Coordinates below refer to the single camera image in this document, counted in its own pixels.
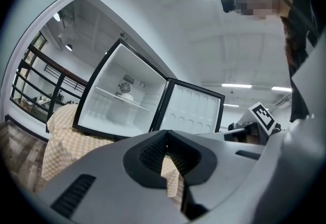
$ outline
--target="fridge shelf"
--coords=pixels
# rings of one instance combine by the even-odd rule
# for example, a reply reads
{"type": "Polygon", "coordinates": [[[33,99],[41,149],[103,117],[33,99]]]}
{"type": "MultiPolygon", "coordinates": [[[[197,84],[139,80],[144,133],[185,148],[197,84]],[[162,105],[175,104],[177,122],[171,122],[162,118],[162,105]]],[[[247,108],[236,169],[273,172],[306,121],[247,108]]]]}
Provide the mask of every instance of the fridge shelf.
{"type": "Polygon", "coordinates": [[[99,87],[97,87],[97,86],[95,86],[95,89],[98,90],[98,91],[100,91],[101,93],[105,94],[107,97],[109,97],[109,98],[116,98],[116,99],[119,99],[119,100],[121,100],[122,102],[125,102],[127,105],[129,105],[129,106],[131,106],[131,107],[134,107],[134,108],[141,108],[141,109],[143,109],[143,110],[146,110],[146,111],[152,112],[150,109],[144,108],[144,107],[142,107],[141,105],[138,105],[138,104],[136,104],[136,103],[134,103],[134,102],[131,102],[131,101],[127,100],[127,99],[124,99],[124,98],[121,98],[121,97],[116,96],[116,95],[114,95],[114,94],[111,94],[111,93],[109,93],[108,91],[105,91],[105,90],[103,90],[103,89],[101,89],[101,88],[99,88],[99,87]]]}

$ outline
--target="black metal railing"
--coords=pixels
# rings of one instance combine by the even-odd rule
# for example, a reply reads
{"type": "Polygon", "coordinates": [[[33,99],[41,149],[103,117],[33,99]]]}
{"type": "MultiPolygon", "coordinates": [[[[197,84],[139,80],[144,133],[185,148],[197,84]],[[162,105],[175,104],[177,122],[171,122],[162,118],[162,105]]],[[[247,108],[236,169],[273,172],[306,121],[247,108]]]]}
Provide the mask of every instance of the black metal railing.
{"type": "Polygon", "coordinates": [[[62,102],[64,97],[64,94],[62,93],[66,93],[74,98],[80,99],[81,96],[67,90],[66,87],[69,86],[73,90],[83,93],[87,82],[72,74],[55,61],[51,60],[35,46],[29,45],[28,49],[36,57],[46,63],[44,69],[44,72],[46,73],[41,73],[22,59],[18,66],[16,77],[12,85],[10,100],[30,116],[43,123],[46,123],[57,108],[65,105],[65,103],[62,102]],[[48,76],[46,76],[47,73],[51,75],[51,79],[56,78],[57,82],[49,79],[48,76]],[[28,75],[34,76],[33,82],[30,81],[28,75]],[[41,86],[37,84],[37,82],[40,80],[35,80],[35,75],[37,75],[38,78],[41,78],[41,80],[49,83],[49,86],[53,86],[51,93],[49,93],[49,90],[41,89],[41,86]],[[31,91],[27,91],[27,89],[33,89],[32,93],[34,95],[37,93],[37,96],[31,96],[31,94],[29,94],[31,91]]]}

